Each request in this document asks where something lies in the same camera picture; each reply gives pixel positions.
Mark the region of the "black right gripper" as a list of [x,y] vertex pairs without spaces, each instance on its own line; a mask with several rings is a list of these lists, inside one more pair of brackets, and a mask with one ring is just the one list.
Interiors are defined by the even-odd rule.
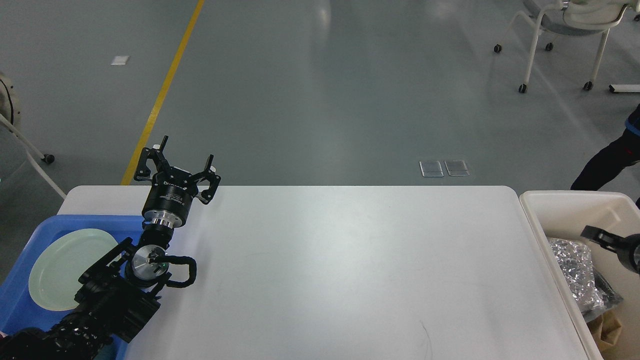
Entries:
[[640,235],[632,234],[626,237],[613,234],[603,228],[586,225],[580,236],[597,244],[602,249],[616,252],[617,259],[622,266],[633,273],[640,273]]

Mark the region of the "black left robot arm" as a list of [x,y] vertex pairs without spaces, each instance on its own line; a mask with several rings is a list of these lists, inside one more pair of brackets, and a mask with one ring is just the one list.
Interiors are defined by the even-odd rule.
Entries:
[[150,182],[137,244],[126,237],[79,277],[77,307],[50,330],[30,326],[2,338],[3,360],[93,360],[118,337],[126,343],[160,309],[165,287],[185,289],[197,278],[197,262],[168,253],[176,228],[186,224],[192,203],[210,203],[221,177],[208,155],[202,171],[173,166],[163,151],[169,137],[141,150],[134,180]]

